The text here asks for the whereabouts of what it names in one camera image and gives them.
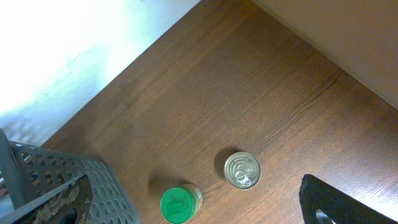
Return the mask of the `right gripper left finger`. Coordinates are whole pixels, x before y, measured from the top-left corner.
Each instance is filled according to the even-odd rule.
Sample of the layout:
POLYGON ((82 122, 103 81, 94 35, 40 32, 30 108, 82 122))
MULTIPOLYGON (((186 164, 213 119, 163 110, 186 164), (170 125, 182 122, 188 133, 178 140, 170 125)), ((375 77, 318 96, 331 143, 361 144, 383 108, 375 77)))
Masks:
POLYGON ((1 223, 85 224, 92 200, 89 178, 81 175, 3 216, 1 223))

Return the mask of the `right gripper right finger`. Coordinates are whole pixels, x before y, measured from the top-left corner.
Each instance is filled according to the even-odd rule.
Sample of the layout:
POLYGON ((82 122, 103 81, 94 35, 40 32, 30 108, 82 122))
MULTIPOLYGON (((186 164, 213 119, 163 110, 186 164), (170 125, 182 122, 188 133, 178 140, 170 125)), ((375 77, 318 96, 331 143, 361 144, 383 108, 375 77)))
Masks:
POLYGON ((397 221, 371 209, 317 177, 305 174, 299 190, 303 220, 312 223, 393 223, 397 221))

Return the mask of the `silver tin can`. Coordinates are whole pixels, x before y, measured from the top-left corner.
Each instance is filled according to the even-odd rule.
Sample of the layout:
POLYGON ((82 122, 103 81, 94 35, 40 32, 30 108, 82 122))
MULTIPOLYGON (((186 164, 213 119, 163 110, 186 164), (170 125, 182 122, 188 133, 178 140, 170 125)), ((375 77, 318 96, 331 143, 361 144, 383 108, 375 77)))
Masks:
POLYGON ((224 177, 236 189, 249 190, 255 187, 262 175, 259 161, 250 153, 235 152, 224 164, 224 177))

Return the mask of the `green lid jar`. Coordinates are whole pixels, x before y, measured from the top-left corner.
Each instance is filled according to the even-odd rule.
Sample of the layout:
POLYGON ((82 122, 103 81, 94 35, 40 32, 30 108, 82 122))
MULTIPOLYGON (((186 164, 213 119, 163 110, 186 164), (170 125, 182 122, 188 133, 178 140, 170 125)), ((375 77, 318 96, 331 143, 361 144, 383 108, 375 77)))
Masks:
POLYGON ((160 200, 160 209, 170 223, 185 223, 200 209, 203 196, 193 184, 183 184, 166 190, 160 200))

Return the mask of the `grey plastic basket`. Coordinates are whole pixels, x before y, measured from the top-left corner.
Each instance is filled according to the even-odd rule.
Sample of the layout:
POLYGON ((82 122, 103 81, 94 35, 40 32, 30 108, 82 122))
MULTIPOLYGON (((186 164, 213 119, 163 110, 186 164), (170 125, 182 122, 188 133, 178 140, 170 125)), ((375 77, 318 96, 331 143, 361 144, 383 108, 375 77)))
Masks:
POLYGON ((137 210, 104 162, 1 133, 1 223, 132 223, 137 210))

